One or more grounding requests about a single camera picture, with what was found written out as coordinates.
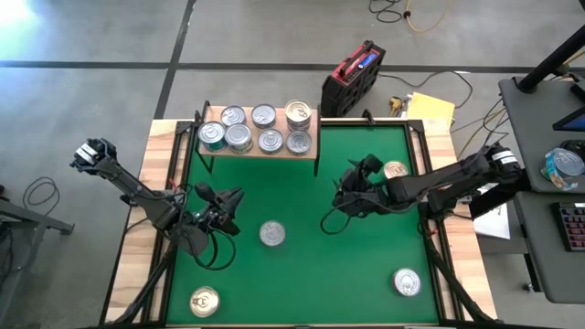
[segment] gold can lid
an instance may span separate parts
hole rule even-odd
[[[306,122],[311,118],[311,105],[303,100],[293,100],[284,107],[286,118],[292,122]]]
[[[384,175],[387,179],[408,175],[409,171],[400,161],[388,161],[384,164]]]
[[[208,317],[219,307],[218,292],[208,286],[199,287],[191,295],[189,306],[196,317]]]

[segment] keyboard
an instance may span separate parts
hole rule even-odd
[[[551,205],[567,251],[585,251],[585,203],[558,202]]]

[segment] battery pack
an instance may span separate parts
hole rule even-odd
[[[372,88],[386,50],[366,40],[325,80],[320,111],[323,117],[342,117]]]

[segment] yellow paper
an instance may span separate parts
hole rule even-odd
[[[443,118],[449,128],[454,111],[455,104],[451,102],[415,92],[412,94],[407,115],[409,119]]]

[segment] wooden table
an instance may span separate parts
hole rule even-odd
[[[140,173],[140,180],[151,189],[165,188],[167,168],[175,138],[176,122],[177,120],[153,121]],[[441,168],[455,162],[456,156],[453,150],[449,128],[444,125],[442,120],[425,120],[424,125],[433,169]],[[413,142],[417,157],[417,166],[423,171],[424,166],[422,164],[420,146],[414,138]],[[179,151],[179,161],[176,170],[178,175],[181,173],[184,156],[185,148],[183,147]],[[176,176],[175,181],[180,181],[180,176]],[[455,212],[469,216],[468,207],[458,206]],[[132,223],[142,218],[144,218],[144,211],[141,208],[134,208],[131,211],[128,225],[132,225]],[[495,318],[494,302],[485,275],[484,262],[477,243],[477,237],[475,236],[473,222],[468,219],[451,217],[445,220],[445,227],[457,279],[481,309],[486,314]],[[107,310],[105,310],[106,321],[114,320],[122,315],[128,304],[146,282],[153,253],[155,234],[156,232],[149,222],[144,222],[136,226],[126,234],[116,268],[112,295],[107,305]],[[160,293],[162,283],[163,280],[160,280],[155,294]],[[452,317],[450,294],[444,281],[441,281],[441,290],[448,317]],[[154,298],[153,310],[158,309],[158,300],[158,298]],[[151,316],[154,320],[158,318],[158,314],[155,313],[151,314]]]

